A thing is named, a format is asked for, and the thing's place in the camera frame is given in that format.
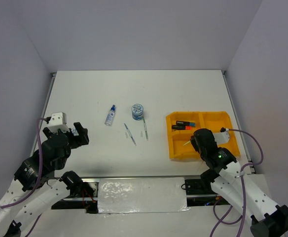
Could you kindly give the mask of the clear blue gel pen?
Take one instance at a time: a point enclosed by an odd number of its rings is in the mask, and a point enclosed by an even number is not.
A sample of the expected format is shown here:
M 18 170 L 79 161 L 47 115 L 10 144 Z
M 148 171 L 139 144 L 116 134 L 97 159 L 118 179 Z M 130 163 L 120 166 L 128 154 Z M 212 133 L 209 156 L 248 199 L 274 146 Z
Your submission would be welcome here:
M 137 144 L 136 144 L 136 141 L 135 141 L 135 139 L 134 139 L 131 131 L 129 130 L 128 126 L 127 126 L 125 123 L 124 123 L 124 126 L 125 126 L 125 128 L 126 128 L 126 131 L 127 131 L 128 135 L 129 135 L 129 137 L 131 138 L 133 144 L 136 146 L 136 145 L 137 145 Z

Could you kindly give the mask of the orange highlighter marker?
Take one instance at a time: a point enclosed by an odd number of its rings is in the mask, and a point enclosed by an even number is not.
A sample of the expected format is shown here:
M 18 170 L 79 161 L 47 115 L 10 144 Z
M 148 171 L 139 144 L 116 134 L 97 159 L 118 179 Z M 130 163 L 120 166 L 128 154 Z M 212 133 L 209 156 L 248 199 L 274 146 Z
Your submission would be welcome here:
M 173 130 L 191 130 L 191 126 L 185 126 L 185 125 L 172 125 Z

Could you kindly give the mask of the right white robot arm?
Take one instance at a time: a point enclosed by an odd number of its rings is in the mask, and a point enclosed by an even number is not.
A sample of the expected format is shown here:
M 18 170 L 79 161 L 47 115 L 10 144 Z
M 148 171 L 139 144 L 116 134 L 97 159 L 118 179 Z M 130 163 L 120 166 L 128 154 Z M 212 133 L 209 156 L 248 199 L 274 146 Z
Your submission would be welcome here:
M 230 128 L 219 133 L 201 128 L 190 138 L 195 151 L 208 166 L 201 178 L 201 189 L 216 193 L 241 215 L 237 236 L 241 236 L 245 223 L 250 225 L 254 237 L 281 237 L 288 231 L 288 207 L 273 201 L 245 172 L 250 163 L 240 165 L 236 157 L 219 146 L 229 140 Z

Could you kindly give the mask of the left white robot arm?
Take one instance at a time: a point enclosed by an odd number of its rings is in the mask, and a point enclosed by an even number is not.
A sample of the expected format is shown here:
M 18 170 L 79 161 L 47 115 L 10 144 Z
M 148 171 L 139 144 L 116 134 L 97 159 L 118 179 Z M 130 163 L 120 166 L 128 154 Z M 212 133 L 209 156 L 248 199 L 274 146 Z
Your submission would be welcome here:
M 0 237 L 19 237 L 32 222 L 58 201 L 93 190 L 74 172 L 65 172 L 46 191 L 39 190 L 65 167 L 73 149 L 89 144 L 88 130 L 81 123 L 74 129 L 49 125 L 43 129 L 46 141 L 37 137 L 38 149 L 25 159 L 14 174 L 10 187 L 0 199 Z

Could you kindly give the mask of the blue highlighter marker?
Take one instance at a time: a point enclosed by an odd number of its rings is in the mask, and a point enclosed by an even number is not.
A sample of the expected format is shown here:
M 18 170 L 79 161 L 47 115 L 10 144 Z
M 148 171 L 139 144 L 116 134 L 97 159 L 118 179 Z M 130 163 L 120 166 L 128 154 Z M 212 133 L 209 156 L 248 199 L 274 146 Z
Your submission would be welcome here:
M 181 120 L 177 120 L 177 121 L 176 121 L 176 125 L 178 125 L 178 126 L 191 126 L 191 127 L 195 127 L 195 123 L 194 123 L 194 122 L 181 121 Z

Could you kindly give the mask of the green gel pen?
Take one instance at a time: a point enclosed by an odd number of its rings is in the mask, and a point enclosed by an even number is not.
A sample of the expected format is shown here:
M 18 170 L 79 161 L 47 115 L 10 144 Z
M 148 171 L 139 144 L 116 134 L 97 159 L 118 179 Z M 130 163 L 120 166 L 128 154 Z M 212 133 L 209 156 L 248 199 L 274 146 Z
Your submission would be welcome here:
M 147 126 L 146 126 L 145 118 L 143 118 L 143 122 L 144 122 L 145 137 L 146 137 L 146 140 L 148 141 L 148 132 L 147 132 Z

